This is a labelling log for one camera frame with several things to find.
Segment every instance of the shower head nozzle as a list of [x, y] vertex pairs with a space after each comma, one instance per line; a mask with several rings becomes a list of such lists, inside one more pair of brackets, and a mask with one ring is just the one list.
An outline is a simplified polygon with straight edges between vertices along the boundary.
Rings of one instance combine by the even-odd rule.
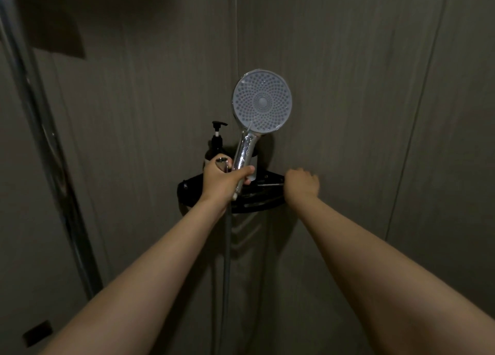
[[232, 106], [244, 127], [267, 134], [282, 127], [291, 114], [291, 91], [285, 80], [274, 72], [253, 70], [237, 83]]

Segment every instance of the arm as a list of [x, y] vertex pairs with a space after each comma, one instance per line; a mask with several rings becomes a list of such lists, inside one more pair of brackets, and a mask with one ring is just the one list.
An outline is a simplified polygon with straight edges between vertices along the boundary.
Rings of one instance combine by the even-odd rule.
[[495, 321], [392, 246], [318, 199], [318, 177], [288, 171], [287, 203], [319, 247], [362, 322], [386, 354], [493, 354]]
[[224, 173], [214, 162], [207, 164], [200, 201], [94, 297], [42, 355], [147, 354], [237, 182], [253, 170]]

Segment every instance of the person's right arm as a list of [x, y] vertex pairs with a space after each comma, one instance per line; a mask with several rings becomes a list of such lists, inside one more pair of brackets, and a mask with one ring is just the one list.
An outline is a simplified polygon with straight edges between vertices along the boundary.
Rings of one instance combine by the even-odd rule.
[[316, 176], [290, 170], [284, 190], [377, 353], [495, 354], [491, 317], [319, 200]]

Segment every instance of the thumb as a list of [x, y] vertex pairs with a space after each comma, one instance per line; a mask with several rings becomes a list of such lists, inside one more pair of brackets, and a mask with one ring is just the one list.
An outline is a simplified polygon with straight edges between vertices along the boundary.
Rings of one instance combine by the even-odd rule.
[[230, 174], [232, 175], [232, 178], [238, 182], [241, 179], [244, 179], [245, 177], [251, 175], [254, 173], [254, 166], [244, 166], [243, 168], [239, 170], [234, 170], [231, 171]]

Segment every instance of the chrome shower bar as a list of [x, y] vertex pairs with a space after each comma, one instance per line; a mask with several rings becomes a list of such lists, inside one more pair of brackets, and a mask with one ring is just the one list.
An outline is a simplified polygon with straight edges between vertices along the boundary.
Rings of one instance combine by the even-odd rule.
[[0, 37], [88, 299], [103, 287], [33, 51], [15, 0], [0, 0]]

